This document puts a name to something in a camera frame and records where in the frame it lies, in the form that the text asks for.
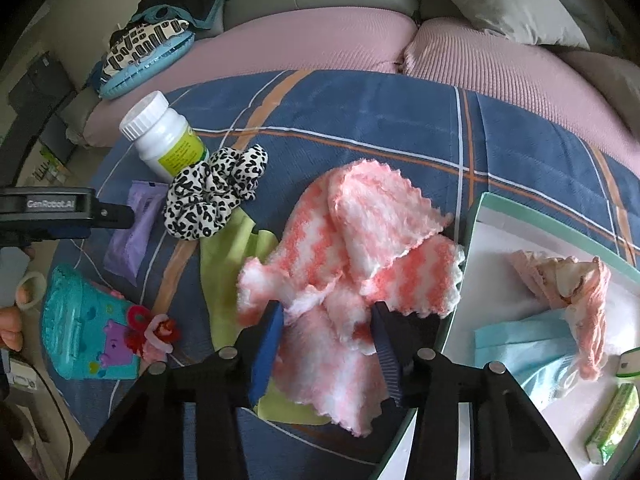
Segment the pink cushion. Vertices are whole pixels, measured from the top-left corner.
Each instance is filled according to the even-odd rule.
[[[414,22],[398,12],[363,7],[293,10],[243,23],[196,41],[182,59],[114,101],[102,101],[83,136],[113,146],[127,111],[154,90],[170,92],[233,75],[300,68],[397,73]]]
[[[424,22],[404,73],[495,97],[573,132],[640,176],[640,144],[604,97],[554,54],[452,18]]]

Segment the black patterned pillow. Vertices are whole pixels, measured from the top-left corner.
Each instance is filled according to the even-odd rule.
[[[140,23],[133,27],[107,53],[102,66],[102,83],[106,83],[123,68],[148,56],[156,47],[172,36],[183,33],[188,27],[189,22],[178,19],[166,20],[155,25]]]

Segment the blue plaid blanket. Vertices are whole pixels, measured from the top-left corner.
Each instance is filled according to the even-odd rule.
[[[637,267],[638,179],[560,126],[513,105],[406,76],[350,71],[238,76],[181,89],[168,99],[210,150],[238,138],[266,149],[269,165],[257,198],[242,208],[257,228],[278,236],[313,179],[365,157],[400,170],[435,206],[453,213],[447,234],[454,240],[462,240],[474,200],[490,191],[571,226]],[[104,202],[125,203],[131,181],[145,179],[155,177],[122,139],[92,186]],[[156,222],[133,287],[102,268],[111,234],[95,230],[82,243],[60,242],[54,264],[76,265],[87,278],[152,305],[176,240]],[[199,361],[212,345],[197,252],[174,298],[170,315],[183,334],[177,358]],[[52,367],[49,372],[89,439],[129,386],[127,381],[65,381]],[[186,413],[188,479],[196,478],[193,412]],[[239,413],[239,426],[251,478],[356,480],[375,470],[403,417],[403,410],[385,404],[373,434],[364,439],[331,425],[273,424],[246,411]]]

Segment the scrunchie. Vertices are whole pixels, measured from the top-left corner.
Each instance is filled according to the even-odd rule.
[[[242,200],[253,200],[267,152],[255,145],[240,152],[220,148],[208,160],[184,168],[169,186],[164,226],[181,240],[213,236]]]

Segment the towel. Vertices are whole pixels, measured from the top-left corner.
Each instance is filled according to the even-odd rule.
[[[369,329],[370,306],[446,316],[460,300],[463,251],[438,233],[452,220],[375,160],[335,168],[302,194],[265,264],[249,258],[238,281],[241,326],[269,300],[284,307],[276,386],[354,435],[388,397]]]
[[[551,308],[565,308],[564,318],[578,343],[580,377],[594,381],[606,362],[605,296],[611,271],[599,259],[579,262],[575,257],[545,258],[530,251],[508,255],[522,281]]]

